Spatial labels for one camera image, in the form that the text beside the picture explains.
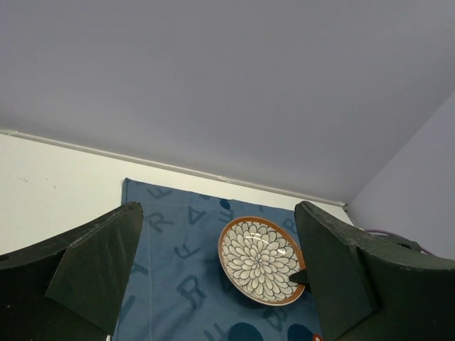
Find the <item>blue letter-print cloth placemat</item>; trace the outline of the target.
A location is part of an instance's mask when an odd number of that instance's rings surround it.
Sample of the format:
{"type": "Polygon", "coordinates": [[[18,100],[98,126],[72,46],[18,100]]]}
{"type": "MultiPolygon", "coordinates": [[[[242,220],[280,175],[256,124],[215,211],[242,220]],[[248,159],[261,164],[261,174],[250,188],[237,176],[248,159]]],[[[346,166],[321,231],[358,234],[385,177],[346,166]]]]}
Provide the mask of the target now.
{"type": "Polygon", "coordinates": [[[144,223],[115,340],[320,340],[310,293],[284,307],[250,300],[225,275],[218,238],[238,217],[269,220],[296,235],[290,210],[126,179],[122,202],[144,223]]]}

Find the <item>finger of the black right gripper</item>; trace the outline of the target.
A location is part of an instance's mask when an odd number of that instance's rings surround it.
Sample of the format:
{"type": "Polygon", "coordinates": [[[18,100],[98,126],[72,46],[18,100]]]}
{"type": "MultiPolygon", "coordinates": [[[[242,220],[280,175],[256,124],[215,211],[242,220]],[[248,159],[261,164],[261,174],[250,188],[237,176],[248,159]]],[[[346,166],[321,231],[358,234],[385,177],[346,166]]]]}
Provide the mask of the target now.
{"type": "Polygon", "coordinates": [[[306,269],[302,269],[297,271],[296,273],[292,274],[289,277],[289,280],[293,283],[297,283],[299,285],[309,285],[309,279],[306,269]]]}

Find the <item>floral plate with brown rim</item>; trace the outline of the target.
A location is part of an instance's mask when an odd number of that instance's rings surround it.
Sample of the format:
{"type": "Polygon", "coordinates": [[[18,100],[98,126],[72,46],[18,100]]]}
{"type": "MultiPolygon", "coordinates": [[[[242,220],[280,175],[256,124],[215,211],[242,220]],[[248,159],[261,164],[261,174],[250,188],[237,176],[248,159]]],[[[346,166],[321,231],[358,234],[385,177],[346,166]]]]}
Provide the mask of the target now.
{"type": "Polygon", "coordinates": [[[297,301],[306,286],[290,276],[306,268],[299,245],[281,227],[259,217],[229,222],[218,240],[226,276],[242,294],[268,306],[297,301]]]}

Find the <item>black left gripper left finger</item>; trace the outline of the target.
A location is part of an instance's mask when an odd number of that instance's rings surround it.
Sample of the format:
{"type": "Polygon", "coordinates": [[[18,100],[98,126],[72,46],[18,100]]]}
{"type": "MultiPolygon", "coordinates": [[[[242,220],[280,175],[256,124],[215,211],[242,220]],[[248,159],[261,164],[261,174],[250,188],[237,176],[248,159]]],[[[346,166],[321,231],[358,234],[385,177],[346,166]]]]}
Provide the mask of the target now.
{"type": "Polygon", "coordinates": [[[144,211],[128,202],[1,255],[2,340],[106,340],[122,307],[144,211]]]}

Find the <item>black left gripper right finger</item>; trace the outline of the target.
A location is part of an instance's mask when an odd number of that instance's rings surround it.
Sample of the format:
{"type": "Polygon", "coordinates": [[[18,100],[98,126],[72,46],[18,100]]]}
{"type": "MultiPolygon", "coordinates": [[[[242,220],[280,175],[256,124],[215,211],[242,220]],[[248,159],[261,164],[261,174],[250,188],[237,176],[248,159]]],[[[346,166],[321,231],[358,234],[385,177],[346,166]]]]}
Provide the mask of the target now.
{"type": "Polygon", "coordinates": [[[325,340],[453,340],[454,262],[311,202],[294,218],[325,340]]]}

